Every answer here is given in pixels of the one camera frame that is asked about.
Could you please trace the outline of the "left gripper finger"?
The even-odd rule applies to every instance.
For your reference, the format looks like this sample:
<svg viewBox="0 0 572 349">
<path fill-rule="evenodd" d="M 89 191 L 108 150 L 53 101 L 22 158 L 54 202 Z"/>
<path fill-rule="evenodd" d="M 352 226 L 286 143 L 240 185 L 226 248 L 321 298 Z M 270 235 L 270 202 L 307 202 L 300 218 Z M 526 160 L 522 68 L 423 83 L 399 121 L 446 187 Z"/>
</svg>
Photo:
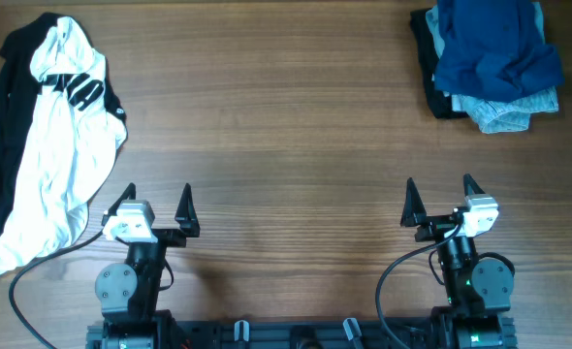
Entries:
<svg viewBox="0 0 572 349">
<path fill-rule="evenodd" d="M 186 183 L 176 212 L 175 222 L 179 225 L 182 231 L 199 231 L 200 223 L 193 205 L 192 189 L 189 183 Z"/>
<path fill-rule="evenodd" d="M 118 197 L 118 199 L 107 209 L 104 211 L 101 225 L 105 226 L 109 219 L 113 216 L 117 215 L 117 210 L 120 207 L 121 203 L 125 200 L 135 200 L 136 199 L 136 185 L 133 182 L 130 182 L 122 194 Z"/>
</svg>

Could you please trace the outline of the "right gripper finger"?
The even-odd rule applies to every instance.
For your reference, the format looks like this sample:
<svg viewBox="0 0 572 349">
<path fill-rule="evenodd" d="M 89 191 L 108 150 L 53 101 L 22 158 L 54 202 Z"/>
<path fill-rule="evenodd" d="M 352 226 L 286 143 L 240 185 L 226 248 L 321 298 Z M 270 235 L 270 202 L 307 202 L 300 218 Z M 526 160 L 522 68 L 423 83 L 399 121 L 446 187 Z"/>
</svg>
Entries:
<svg viewBox="0 0 572 349">
<path fill-rule="evenodd" d="M 485 191 L 478 185 L 471 174 L 465 174 L 462 177 L 464 196 L 482 195 Z"/>
<path fill-rule="evenodd" d="M 400 219 L 401 227 L 416 227 L 427 219 L 427 211 L 422 202 L 419 190 L 412 177 L 406 181 L 406 193 L 403 211 Z"/>
</svg>

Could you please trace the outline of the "white t-shirt with black print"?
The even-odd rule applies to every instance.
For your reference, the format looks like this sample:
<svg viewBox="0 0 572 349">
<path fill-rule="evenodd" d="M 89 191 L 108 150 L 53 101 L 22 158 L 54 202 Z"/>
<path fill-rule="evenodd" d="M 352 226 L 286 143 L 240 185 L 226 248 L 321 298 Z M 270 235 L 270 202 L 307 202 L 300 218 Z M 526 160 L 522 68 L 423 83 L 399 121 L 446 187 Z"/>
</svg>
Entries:
<svg viewBox="0 0 572 349">
<path fill-rule="evenodd" d="M 127 139 L 108 62 L 70 16 L 48 26 L 29 61 L 37 82 L 12 210 L 0 237 L 0 275 L 74 244 L 88 202 Z"/>
</svg>

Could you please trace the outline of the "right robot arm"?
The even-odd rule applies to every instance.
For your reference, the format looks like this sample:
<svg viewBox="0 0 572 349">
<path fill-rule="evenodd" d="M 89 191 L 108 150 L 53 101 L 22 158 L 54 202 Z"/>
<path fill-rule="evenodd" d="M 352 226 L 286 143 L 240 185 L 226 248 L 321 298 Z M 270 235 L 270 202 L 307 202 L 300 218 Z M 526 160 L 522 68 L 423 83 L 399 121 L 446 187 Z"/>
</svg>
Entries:
<svg viewBox="0 0 572 349">
<path fill-rule="evenodd" d="M 435 307 L 427 320 L 423 348 L 509 348 L 516 344 L 511 308 L 515 267 L 504 256 L 479 253 L 475 239 L 490 231 L 499 215 L 497 201 L 463 176 L 464 204 L 445 215 L 429 215 L 413 179 L 406 182 L 400 225 L 415 227 L 417 242 L 431 242 L 445 288 L 446 306 Z"/>
</svg>

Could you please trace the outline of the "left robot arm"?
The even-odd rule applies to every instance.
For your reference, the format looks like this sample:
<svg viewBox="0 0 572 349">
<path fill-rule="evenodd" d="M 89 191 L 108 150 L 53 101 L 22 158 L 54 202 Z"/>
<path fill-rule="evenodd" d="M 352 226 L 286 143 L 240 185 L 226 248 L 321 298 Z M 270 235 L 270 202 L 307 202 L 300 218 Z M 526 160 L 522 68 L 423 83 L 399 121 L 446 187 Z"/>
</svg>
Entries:
<svg viewBox="0 0 572 349">
<path fill-rule="evenodd" d="M 136 198 L 131 183 L 104 212 L 103 235 L 128 247 L 122 263 L 102 269 L 95 281 L 95 294 L 104 318 L 102 328 L 90 328 L 88 349 L 189 348 L 191 341 L 176 323 L 172 312 L 157 310 L 170 247 L 183 248 L 189 238 L 200 235 L 192 189 L 186 184 L 175 212 L 176 228 L 155 228 L 150 203 Z"/>
</svg>

